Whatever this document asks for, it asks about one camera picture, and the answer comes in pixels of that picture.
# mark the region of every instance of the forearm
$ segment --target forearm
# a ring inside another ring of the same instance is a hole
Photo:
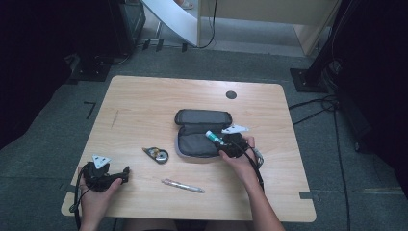
[[[252,219],[255,230],[284,230],[265,196],[256,176],[250,175],[243,179],[243,184],[249,196]]]

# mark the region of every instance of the table top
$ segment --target table top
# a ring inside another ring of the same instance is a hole
[[[232,90],[235,99],[226,97]],[[249,128],[265,162],[260,171],[265,194],[281,221],[316,219],[297,146],[285,93],[280,85],[206,80],[115,76],[89,135],[79,166],[92,155],[112,158],[110,174],[131,169],[113,200],[108,217],[252,220],[246,191],[234,171],[219,157],[182,158],[176,154],[180,109],[225,111]],[[141,149],[157,146],[169,153],[159,165]],[[75,185],[75,169],[71,184]],[[205,190],[197,193],[170,187],[169,178]],[[62,213],[73,193],[66,194]]]

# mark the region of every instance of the transparent pen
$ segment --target transparent pen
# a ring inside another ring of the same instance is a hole
[[[185,185],[182,184],[180,182],[176,182],[176,181],[172,181],[170,179],[165,179],[162,180],[162,182],[166,185],[170,185],[170,186],[174,186],[183,190],[188,190],[188,191],[192,191],[192,192],[196,192],[196,193],[204,193],[205,191],[201,188],[198,188],[196,186],[190,186],[190,185]]]

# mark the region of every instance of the person's right hand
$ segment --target person's right hand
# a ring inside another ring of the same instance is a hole
[[[246,142],[248,143],[249,146],[255,147],[255,139],[253,137],[243,137]],[[254,161],[256,164],[256,158],[255,154],[253,153],[251,148],[248,148],[246,150],[246,153],[248,156]],[[230,165],[237,176],[242,180],[246,181],[249,179],[257,179],[256,173],[254,171],[254,168],[252,167],[252,164],[249,163],[248,158],[245,155],[241,155],[239,158],[230,158],[224,151],[220,150],[219,155],[221,158]]]

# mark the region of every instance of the hand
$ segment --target hand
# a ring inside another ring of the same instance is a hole
[[[81,167],[78,167],[78,173],[81,172]],[[118,178],[113,181],[111,186],[104,192],[94,192],[90,190],[86,183],[84,175],[81,176],[80,189],[84,196],[81,199],[82,204],[82,231],[97,230],[99,223],[105,216],[115,192],[122,183],[122,179]]]
[[[246,140],[249,146],[255,147],[255,139],[253,137],[244,137],[244,136],[242,137],[244,140]],[[254,161],[254,163],[257,163],[255,154],[253,153],[251,148],[248,148],[246,150],[246,153]],[[252,167],[252,164],[249,163],[249,160],[245,155],[241,155],[241,157],[239,158],[230,158],[222,150],[219,151],[219,155],[222,157],[222,159],[226,163],[228,163],[228,165],[230,165],[234,169],[235,173],[242,181],[245,182],[246,180],[249,180],[249,179],[257,180],[257,176],[254,171],[254,168]]]

